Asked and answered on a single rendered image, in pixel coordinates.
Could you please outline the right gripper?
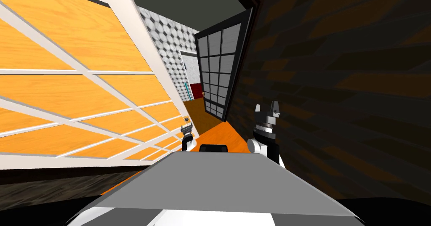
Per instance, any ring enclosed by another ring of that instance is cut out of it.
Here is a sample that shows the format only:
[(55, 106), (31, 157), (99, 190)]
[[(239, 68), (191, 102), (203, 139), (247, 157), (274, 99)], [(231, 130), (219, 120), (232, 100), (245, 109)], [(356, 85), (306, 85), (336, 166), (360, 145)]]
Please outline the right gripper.
[(280, 115), (279, 103), (277, 101), (272, 101), (269, 112), (260, 111), (260, 104), (256, 104), (254, 116), (257, 123), (276, 125), (276, 120)]

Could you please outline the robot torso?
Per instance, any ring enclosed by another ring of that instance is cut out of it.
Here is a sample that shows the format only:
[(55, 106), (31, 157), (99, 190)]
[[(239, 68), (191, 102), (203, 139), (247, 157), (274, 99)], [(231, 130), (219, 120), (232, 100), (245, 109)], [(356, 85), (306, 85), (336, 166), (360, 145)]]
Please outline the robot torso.
[(65, 226), (365, 226), (351, 210), (258, 153), (174, 152)]

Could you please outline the orange door with white lattice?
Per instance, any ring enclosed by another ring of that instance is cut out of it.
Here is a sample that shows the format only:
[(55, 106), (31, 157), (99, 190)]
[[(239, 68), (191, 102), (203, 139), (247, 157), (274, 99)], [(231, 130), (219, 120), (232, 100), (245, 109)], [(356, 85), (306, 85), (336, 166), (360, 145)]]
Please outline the orange door with white lattice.
[(133, 0), (0, 0), (0, 170), (150, 165), (184, 116)]

